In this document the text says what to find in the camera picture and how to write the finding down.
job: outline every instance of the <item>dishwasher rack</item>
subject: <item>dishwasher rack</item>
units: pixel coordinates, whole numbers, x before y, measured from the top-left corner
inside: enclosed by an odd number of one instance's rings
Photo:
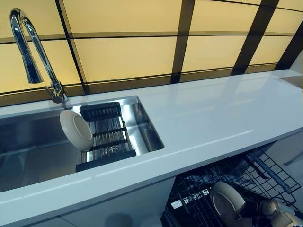
[[[275,198],[292,206],[292,193],[301,186],[265,153],[271,145],[178,175],[163,217],[172,227],[225,227],[209,195],[218,181],[235,188],[247,203]]]
[[[82,106],[80,114],[93,135],[93,147],[80,152],[76,172],[136,156],[118,102]]]

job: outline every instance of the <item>sink basin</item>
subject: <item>sink basin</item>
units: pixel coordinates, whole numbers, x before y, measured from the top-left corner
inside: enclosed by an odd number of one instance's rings
[[[113,102],[120,104],[134,155],[164,148],[136,96],[79,104],[71,110],[81,114],[82,107],[90,109]],[[83,161],[83,151],[74,147],[64,135],[59,121],[62,110],[0,119],[0,192],[76,172],[76,166]]]

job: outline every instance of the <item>dishwasher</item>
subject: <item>dishwasher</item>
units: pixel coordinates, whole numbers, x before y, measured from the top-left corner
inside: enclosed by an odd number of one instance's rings
[[[177,175],[163,227],[303,227],[301,185],[266,154],[273,144]]]

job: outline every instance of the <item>chrome faucet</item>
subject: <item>chrome faucet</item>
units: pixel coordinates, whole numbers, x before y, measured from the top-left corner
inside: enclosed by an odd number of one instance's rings
[[[27,41],[24,36],[24,31],[22,28],[22,22],[27,29],[35,48],[38,51],[38,54],[41,58],[41,61],[46,68],[46,71],[51,79],[51,86],[53,88],[53,91],[51,91],[48,86],[45,86],[44,88],[46,91],[52,96],[52,101],[55,103],[64,103],[68,100],[68,97],[62,87],[62,84],[60,81],[58,81],[53,68],[45,54],[45,51],[43,49],[43,46],[40,42],[39,36],[33,26],[33,24],[28,19],[27,15],[20,9],[14,8],[10,12],[10,25],[11,29],[14,34],[15,41],[17,43],[17,46],[21,52],[22,60],[24,63],[25,71],[27,74],[28,82],[31,84],[37,84],[42,83],[43,79],[41,77],[41,74],[39,72],[39,69],[36,65],[36,62],[32,56],[32,53],[28,47]]]

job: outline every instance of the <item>white cabinet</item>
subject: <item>white cabinet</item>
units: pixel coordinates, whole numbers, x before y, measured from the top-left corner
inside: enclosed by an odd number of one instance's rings
[[[44,220],[33,225],[29,225],[29,226],[26,225],[26,227],[75,227],[75,226],[63,220],[62,218],[57,217],[53,219]]]
[[[62,217],[78,227],[160,227],[174,180],[170,178]]]

